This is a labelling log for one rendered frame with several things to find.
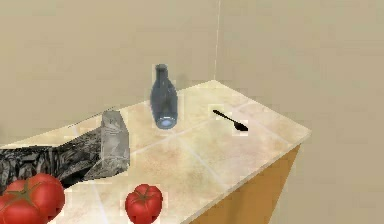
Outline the blue-grey glass bottle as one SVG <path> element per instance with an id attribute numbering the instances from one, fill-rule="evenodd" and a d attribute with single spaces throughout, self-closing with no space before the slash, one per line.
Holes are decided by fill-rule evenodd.
<path id="1" fill-rule="evenodd" d="M 178 119 L 178 96 L 168 76 L 168 66 L 155 66 L 156 79 L 150 95 L 150 106 L 155 125 L 159 129 L 172 129 Z"/>

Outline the black spoon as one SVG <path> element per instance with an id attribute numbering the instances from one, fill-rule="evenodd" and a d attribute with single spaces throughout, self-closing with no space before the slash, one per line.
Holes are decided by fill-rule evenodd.
<path id="1" fill-rule="evenodd" d="M 213 113 L 215 113 L 216 115 L 218 116 L 221 116 L 229 121 L 231 121 L 234 125 L 234 128 L 238 131 L 243 131 L 243 132 L 247 132 L 248 131 L 248 127 L 236 120 L 233 120 L 232 118 L 226 116 L 225 114 L 223 114 L 222 112 L 218 111 L 218 110 L 213 110 Z"/>

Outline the tiled counter with orange cabinet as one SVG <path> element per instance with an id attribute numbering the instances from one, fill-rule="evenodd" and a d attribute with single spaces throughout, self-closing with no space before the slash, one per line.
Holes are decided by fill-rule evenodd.
<path id="1" fill-rule="evenodd" d="M 178 122 L 170 130 L 156 127 L 146 102 L 120 109 L 129 132 L 128 170 L 66 189 L 66 204 L 50 224 L 132 224 L 124 201 L 139 184 L 163 194 L 154 224 L 268 224 L 310 130 L 217 81 L 178 97 Z M 62 145 L 99 127 L 101 116 L 12 146 Z"/>

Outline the grey crumpled paper bag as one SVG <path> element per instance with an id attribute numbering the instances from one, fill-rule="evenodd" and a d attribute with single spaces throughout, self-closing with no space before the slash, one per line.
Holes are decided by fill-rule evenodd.
<path id="1" fill-rule="evenodd" d="M 16 180 L 38 173 L 64 188 L 115 176 L 130 164 L 129 132 L 119 111 L 105 111 L 100 126 L 59 146 L 0 149 L 0 195 Z"/>

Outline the small red tomato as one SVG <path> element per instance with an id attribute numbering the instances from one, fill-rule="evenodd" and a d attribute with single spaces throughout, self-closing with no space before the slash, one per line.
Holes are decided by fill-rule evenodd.
<path id="1" fill-rule="evenodd" d="M 125 211 L 133 224 L 152 224 L 162 210 L 162 192 L 149 184 L 140 184 L 125 199 Z"/>

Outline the large red tomato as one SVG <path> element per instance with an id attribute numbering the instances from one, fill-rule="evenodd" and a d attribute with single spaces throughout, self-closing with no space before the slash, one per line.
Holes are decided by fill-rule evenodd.
<path id="1" fill-rule="evenodd" d="M 16 180 L 0 196 L 0 224 L 47 224 L 64 204 L 64 188 L 55 177 L 39 173 Z"/>

